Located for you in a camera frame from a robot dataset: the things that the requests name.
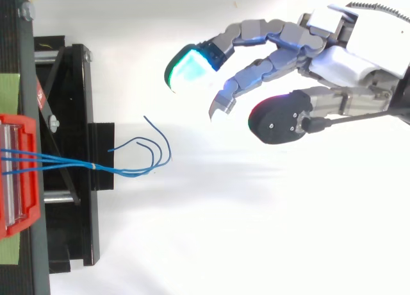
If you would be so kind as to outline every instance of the blue wire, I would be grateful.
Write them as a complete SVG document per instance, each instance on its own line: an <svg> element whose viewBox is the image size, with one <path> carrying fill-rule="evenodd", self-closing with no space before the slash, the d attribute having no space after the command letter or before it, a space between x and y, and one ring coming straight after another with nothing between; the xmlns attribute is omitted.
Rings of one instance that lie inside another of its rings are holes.
<svg viewBox="0 0 410 295"><path fill-rule="evenodd" d="M47 167L41 168L27 168L21 170L13 170L8 172L1 173L2 175L9 175L9 174L20 174L25 172L32 172L32 171L44 171L44 170L51 170L51 169L60 169L60 168L68 168L68 167L82 167L82 164L58 164L58 165L49 165Z"/></svg>
<svg viewBox="0 0 410 295"><path fill-rule="evenodd" d="M35 159L35 158L8 158L8 157L2 157L1 160L5 162L43 162L46 164L55 164L59 163L56 160L51 160L51 159Z"/></svg>
<svg viewBox="0 0 410 295"><path fill-rule="evenodd" d="M2 160L12 161L12 162L45 162L45 163L54 163L54 164L56 164L56 165L47 166L47 167L9 171L9 172L3 173L3 175L19 174L19 173L30 172L30 171L43 171L43 170L58 169L58 168L63 168L63 167L86 167L88 169L102 170L102 171L118 174L118 175L129 177L129 178L136 178L138 176L148 174L151 170L153 170L157 167L161 167L161 166L166 165L167 163L169 163L169 161L172 157L172 153L171 153L170 144L169 144L168 139L166 138L166 136L159 129L157 129L157 127L155 127L155 125L153 125L153 123L150 120L148 120L148 118L146 116L144 116L144 119L165 139L165 142L167 143L167 147L168 147L168 152L169 152L169 156L168 156L168 159L167 159L166 162L160 163L161 160L162 160L162 154L163 153L162 153L161 147L155 141L152 141L151 139L147 139L147 138L143 138L143 137L137 137L137 138L131 139L130 141L127 141L125 144L123 144L119 147L116 147L114 149L110 149L108 151L111 152L111 151L115 151L117 149L123 148L124 146L126 146L130 142L132 142L134 140L138 140L138 139L146 140L148 142L151 142L155 146L157 146L157 148L160 151L160 159L156 162L156 164L154 164L154 162L155 162L154 151L149 146L146 146L145 144L137 142L138 145L147 148L151 152L151 158L152 159L151 159L151 166L149 168L116 169L116 168L111 168L111 167L105 167L105 166L98 165L98 164L92 164L90 162L83 162L83 161L80 161L80 160L62 158L62 157L57 157L57 156L52 156L52 155L47 155L47 154L42 154L42 153L19 151L19 150L14 150L14 149L0 149L0 151L3 152L3 153L14 153L14 154L28 155L28 156L40 157L41 158L41 159L39 159L39 158L4 158L4 157L2 157Z"/></svg>

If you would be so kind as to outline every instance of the white surface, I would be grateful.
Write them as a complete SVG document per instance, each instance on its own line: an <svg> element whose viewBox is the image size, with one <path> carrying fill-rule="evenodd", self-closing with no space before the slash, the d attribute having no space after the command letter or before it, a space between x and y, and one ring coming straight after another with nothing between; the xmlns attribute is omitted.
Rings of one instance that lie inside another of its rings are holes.
<svg viewBox="0 0 410 295"><path fill-rule="evenodd" d="M402 78L410 64L410 24L373 10L358 14L347 51Z"/></svg>
<svg viewBox="0 0 410 295"><path fill-rule="evenodd" d="M343 13L332 10L328 7L313 10L307 25L316 27L330 33L335 33L338 29Z"/></svg>
<svg viewBox="0 0 410 295"><path fill-rule="evenodd" d="M309 70L341 87L356 87L378 66L349 53L345 48L332 46L312 60Z"/></svg>
<svg viewBox="0 0 410 295"><path fill-rule="evenodd" d="M367 121L265 146L247 129L251 108L314 81L291 74L265 84L211 126L208 96L189 107L163 80L184 45L234 21L297 21L350 1L35 0L37 35L66 34L93 51L95 120L116 122L117 144L160 140L145 114L174 154L155 173L116 178L114 191L99 193L101 259L52 275L52 294L409 294L407 125ZM220 75L270 52L272 45L239 50ZM115 156L118 167L148 163L137 146Z"/></svg>

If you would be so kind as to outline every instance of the bolt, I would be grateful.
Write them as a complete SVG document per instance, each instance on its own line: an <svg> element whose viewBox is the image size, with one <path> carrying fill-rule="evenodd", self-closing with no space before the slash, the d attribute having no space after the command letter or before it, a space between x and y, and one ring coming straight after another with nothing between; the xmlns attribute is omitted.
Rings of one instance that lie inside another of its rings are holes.
<svg viewBox="0 0 410 295"><path fill-rule="evenodd" d="M91 51L87 50L84 52L84 60L88 63L91 63L94 59L94 56Z"/></svg>
<svg viewBox="0 0 410 295"><path fill-rule="evenodd" d="M55 133L57 131L57 128L60 127L60 122L57 120L56 116L53 114L50 116L49 119L49 127L52 133Z"/></svg>
<svg viewBox="0 0 410 295"><path fill-rule="evenodd" d="M19 16L25 21L33 21L36 18L36 11L33 3L25 2L19 10Z"/></svg>

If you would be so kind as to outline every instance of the red plastic holder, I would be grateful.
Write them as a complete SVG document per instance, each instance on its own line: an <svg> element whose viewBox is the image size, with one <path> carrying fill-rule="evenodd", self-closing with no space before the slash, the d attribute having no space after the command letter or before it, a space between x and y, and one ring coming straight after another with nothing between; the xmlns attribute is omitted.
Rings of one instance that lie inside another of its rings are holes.
<svg viewBox="0 0 410 295"><path fill-rule="evenodd" d="M0 114L0 148L37 152L36 122L23 115ZM0 239L11 237L40 218L38 174L36 171L3 175L7 171L36 168L36 162L4 158L36 158L0 152Z"/></svg>

